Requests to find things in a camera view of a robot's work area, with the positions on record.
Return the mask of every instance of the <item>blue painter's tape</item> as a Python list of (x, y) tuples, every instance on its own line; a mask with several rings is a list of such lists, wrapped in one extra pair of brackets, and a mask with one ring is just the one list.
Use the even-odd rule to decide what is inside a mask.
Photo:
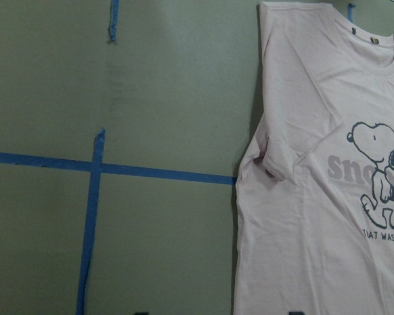
[(91, 163), (91, 176), (89, 179), (89, 194), (87, 198), (85, 231), (83, 234), (83, 250), (81, 254), (79, 287), (77, 290), (76, 315), (85, 312), (85, 296), (87, 277), (91, 265), (92, 249), (95, 241), (95, 226), (97, 224), (99, 185), (101, 176), (102, 156), (104, 154), (105, 129), (95, 138), (95, 145)]
[(154, 177), (157, 179), (176, 179), (191, 182), (210, 182), (214, 184), (235, 185), (236, 177), (191, 173), (182, 171), (171, 171), (168, 169), (151, 169), (147, 167), (136, 167), (116, 164), (102, 164), (102, 172), (106, 174), (130, 175), (141, 177)]
[(55, 159), (53, 157), (25, 156), (0, 152), (0, 163), (13, 165), (27, 165), (49, 167), (51, 169), (71, 169), (73, 171), (91, 170), (91, 162), (74, 161), (70, 159)]
[(354, 4), (349, 3), (347, 6), (347, 19), (353, 22), (353, 8), (356, 7)]
[(115, 41), (118, 23), (118, 0), (111, 1), (110, 41)]

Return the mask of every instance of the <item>pink t-shirt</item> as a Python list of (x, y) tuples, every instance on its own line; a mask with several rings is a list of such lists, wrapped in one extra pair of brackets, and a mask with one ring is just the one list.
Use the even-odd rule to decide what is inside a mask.
[(234, 315), (394, 314), (394, 35), (326, 3), (261, 3), (260, 26)]

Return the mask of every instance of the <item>green-gray wall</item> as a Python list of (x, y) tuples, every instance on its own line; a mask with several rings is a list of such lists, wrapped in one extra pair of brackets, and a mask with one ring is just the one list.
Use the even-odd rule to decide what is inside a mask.
[[(390, 0), (352, 3), (394, 33)], [(236, 176), (262, 112), (257, 4), (120, 0), (109, 44), (110, 0), (0, 0), (0, 152), (90, 161), (105, 128), (105, 163)], [(74, 314), (88, 183), (0, 164), (0, 315)], [(87, 314), (230, 314), (235, 242), (232, 186), (103, 175)]]

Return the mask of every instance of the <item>snoopy's nose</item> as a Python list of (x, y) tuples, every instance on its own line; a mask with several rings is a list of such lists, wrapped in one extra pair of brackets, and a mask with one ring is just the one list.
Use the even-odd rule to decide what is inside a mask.
[(348, 133), (347, 134), (347, 141), (349, 141), (349, 142), (353, 142), (354, 140), (353, 140), (353, 133)]

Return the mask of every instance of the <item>snoopy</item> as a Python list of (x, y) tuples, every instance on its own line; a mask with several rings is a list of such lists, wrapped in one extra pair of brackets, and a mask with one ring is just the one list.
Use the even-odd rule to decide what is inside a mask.
[(347, 140), (356, 146), (374, 165), (372, 197), (363, 194), (362, 207), (376, 226), (394, 229), (394, 186), (387, 179), (387, 170), (394, 171), (394, 131), (385, 123), (369, 126), (364, 122), (354, 124)]

